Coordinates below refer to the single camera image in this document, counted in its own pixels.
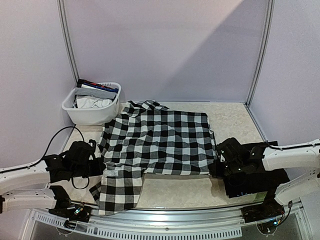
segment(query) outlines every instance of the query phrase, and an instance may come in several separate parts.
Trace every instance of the gray folded cloth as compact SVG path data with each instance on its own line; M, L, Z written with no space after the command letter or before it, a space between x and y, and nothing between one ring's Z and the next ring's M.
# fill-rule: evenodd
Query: gray folded cloth
M92 96L92 97L96 97L96 98L114 100L117 93L111 92L111 91L104 91L104 90L100 90L100 89L76 87L74 90L74 95L76 95L76 96Z

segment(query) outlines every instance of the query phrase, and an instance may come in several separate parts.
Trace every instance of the metal corner post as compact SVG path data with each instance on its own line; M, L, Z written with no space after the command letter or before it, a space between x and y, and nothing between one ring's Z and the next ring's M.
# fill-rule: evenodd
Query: metal corner post
M250 87L250 90L249 90L249 93L248 93L248 96L247 96L246 102L245 102L245 105L248 107L250 107L250 105L253 101L254 94L255 94L255 91L257 88L257 84L258 84L259 75L260 75L263 61L265 58L268 38L269 38L269 34L270 34L270 29L271 29L271 22L272 22L272 15L273 15L273 11L274 11L274 5L275 5L275 0L268 0L265 21L264 21L264 29L263 29L262 40L261 40L261 45L260 45L260 50L259 50L259 55L258 55L258 61L256 63L252 84L251 84L251 87Z
M64 0L57 0L57 4L58 4L61 30L62 30L62 35L63 35L63 39L64 39L66 53L67 53L67 56L69 59L73 79L74 79L75 83L77 83L77 80L79 79L79 73L78 73L75 55L74 55L74 51L72 48L70 33L69 33L69 29L68 29L65 1Z

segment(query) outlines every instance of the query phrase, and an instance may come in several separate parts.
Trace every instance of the plaid fabric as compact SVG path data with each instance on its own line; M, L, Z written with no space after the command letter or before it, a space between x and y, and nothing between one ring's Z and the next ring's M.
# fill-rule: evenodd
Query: plaid fabric
M99 198L99 215L134 208L144 173L209 174L217 158L205 113L170 110L151 100L127 102L123 112L104 125L98 147L106 169L101 186L90 192Z

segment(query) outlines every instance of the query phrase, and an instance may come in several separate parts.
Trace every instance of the marble-patterned surface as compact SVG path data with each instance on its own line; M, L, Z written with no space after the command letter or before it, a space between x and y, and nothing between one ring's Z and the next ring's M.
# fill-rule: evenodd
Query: marble-patterned surface
M235 137L242 144L261 142L262 139L242 103L212 103L212 102L161 102L170 109L188 112L203 112L208 115L210 126L214 131L216 143ZM102 126L77 126L89 139L99 140ZM69 149L74 141L81 140L74 130L65 147ZM100 177L91 177L89 187L99 182ZM84 187L86 179L78 177L74 181L77 187ZM61 181L71 199L94 203L88 192L74 189L70 182ZM145 174L143 188L137 208L195 209L217 206L230 206L250 203L263 197L263 194L251 194L229 199L226 196L222 180L207 175L200 176L170 176Z

